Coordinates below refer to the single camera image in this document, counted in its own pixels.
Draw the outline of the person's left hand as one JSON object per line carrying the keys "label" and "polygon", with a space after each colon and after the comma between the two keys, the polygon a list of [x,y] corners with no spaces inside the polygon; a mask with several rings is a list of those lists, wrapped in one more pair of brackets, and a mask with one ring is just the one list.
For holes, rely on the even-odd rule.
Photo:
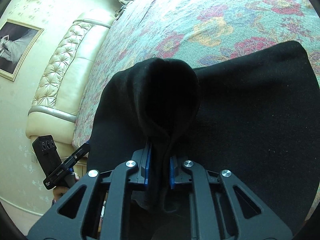
{"label": "person's left hand", "polygon": [[53,189],[53,203],[55,204],[67,191],[69,188],[63,186],[57,186]]}

